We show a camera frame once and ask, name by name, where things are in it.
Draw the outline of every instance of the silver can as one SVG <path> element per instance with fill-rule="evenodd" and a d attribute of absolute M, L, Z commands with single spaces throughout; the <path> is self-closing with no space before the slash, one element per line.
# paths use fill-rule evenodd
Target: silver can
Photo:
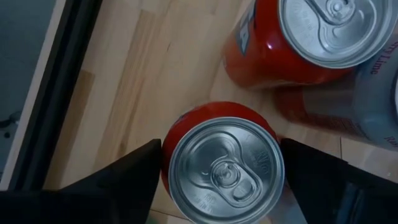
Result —
<path fill-rule="evenodd" d="M 335 82 L 278 90 L 291 121 L 398 151 L 398 35 L 354 73 Z"/>

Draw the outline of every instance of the soda can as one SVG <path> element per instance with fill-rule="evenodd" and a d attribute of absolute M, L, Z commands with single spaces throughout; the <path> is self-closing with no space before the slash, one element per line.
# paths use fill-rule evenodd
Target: soda can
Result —
<path fill-rule="evenodd" d="M 277 203 L 284 163 L 267 121 L 237 103 L 214 102 L 183 115 L 162 147 L 162 177 L 194 223 L 255 223 Z"/>
<path fill-rule="evenodd" d="M 398 151 L 398 36 L 351 75 L 320 86 L 281 88 L 275 103 L 289 120 Z"/>
<path fill-rule="evenodd" d="M 223 62 L 244 88 L 330 82 L 391 36 L 396 0 L 257 0 L 227 38 Z"/>

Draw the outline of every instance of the red soda can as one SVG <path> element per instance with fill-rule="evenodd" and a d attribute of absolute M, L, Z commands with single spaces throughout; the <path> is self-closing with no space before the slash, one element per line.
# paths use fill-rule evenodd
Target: red soda can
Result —
<path fill-rule="evenodd" d="M 336 80 L 387 42 L 397 7 L 395 0 L 253 1 L 226 40 L 224 67 L 244 88 Z"/>
<path fill-rule="evenodd" d="M 214 102 L 189 111 L 171 127 L 162 150 L 165 188 L 194 223 L 255 223 L 282 193 L 275 132 L 243 105 Z"/>

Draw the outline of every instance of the metal lid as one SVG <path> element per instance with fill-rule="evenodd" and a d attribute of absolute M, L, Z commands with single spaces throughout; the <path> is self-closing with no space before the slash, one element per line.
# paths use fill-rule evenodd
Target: metal lid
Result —
<path fill-rule="evenodd" d="M 195 223 L 253 223 L 278 201 L 282 154 L 259 125 L 216 118 L 190 130 L 173 152 L 170 194 Z"/>
<path fill-rule="evenodd" d="M 326 68 L 348 68 L 375 55 L 398 18 L 397 0 L 279 0 L 290 45 Z"/>

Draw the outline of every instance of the pull tab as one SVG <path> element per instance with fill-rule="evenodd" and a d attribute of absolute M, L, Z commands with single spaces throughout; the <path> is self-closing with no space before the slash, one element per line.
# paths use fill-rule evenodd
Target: pull tab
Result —
<path fill-rule="evenodd" d="M 261 192 L 251 175 L 233 161 L 215 164 L 211 170 L 211 181 L 223 198 L 237 208 L 250 205 Z"/>
<path fill-rule="evenodd" d="M 327 23 L 334 26 L 348 22 L 355 13 L 354 0 L 306 0 L 306 2 Z"/>

